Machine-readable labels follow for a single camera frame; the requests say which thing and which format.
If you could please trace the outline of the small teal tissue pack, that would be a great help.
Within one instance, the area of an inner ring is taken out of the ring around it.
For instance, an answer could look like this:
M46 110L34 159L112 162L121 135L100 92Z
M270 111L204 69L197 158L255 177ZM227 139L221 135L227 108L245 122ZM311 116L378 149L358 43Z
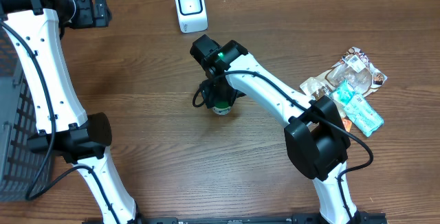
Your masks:
M348 80L344 80L329 96L342 106L346 106L355 94L356 91L351 83Z

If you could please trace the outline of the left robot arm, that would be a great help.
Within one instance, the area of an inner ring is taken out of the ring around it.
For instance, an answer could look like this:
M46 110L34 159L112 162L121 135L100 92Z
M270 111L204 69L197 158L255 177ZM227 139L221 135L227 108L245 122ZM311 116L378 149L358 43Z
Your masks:
M69 76L61 40L66 28L108 26L107 0L1 0L1 27L19 57L33 99L36 133L28 144L46 159L61 156L78 172L98 204L103 223L142 223L111 156L104 113L87 114Z

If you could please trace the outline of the small orange snack packet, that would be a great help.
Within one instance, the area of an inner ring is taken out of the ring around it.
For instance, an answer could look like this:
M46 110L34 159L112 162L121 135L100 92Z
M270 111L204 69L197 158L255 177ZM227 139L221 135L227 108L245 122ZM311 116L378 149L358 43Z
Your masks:
M343 122L345 130L347 132L350 132L351 131L351 127L353 125L352 121L350 121L349 119L346 119L346 118L342 118L342 122Z

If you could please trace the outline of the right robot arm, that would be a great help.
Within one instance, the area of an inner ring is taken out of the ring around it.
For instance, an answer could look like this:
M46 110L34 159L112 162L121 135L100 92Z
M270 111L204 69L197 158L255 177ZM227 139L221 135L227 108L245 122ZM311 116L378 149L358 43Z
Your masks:
M292 89L236 41L221 46L203 35L192 44L190 54L207 76L196 92L204 106L225 115L237 98L253 99L282 126L290 161L313 181L321 221L360 223L343 174L351 143L331 99L313 100Z

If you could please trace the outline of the green lid clear jar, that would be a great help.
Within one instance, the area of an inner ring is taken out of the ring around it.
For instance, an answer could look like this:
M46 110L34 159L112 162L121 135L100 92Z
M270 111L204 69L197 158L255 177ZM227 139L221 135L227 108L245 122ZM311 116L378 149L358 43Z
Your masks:
M212 110L217 114L217 115L227 115L230 110L231 110L231 106L228 102L217 102L213 107Z

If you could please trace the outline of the teal snack packet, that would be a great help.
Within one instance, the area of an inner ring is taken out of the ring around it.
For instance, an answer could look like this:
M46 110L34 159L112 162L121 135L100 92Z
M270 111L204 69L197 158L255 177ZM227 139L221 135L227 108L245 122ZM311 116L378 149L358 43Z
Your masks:
M345 105L344 112L366 137L370 137L384 120L360 94L355 94Z

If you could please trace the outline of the beige plastic pouch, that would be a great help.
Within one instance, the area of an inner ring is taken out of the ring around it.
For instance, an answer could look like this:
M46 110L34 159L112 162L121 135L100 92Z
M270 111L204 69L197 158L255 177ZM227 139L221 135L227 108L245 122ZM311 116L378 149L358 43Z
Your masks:
M307 96L318 100L322 96L330 96L342 82L347 80L356 92L366 97L376 92L387 79L387 76L374 66L360 48L351 47L328 70L300 84L300 89Z

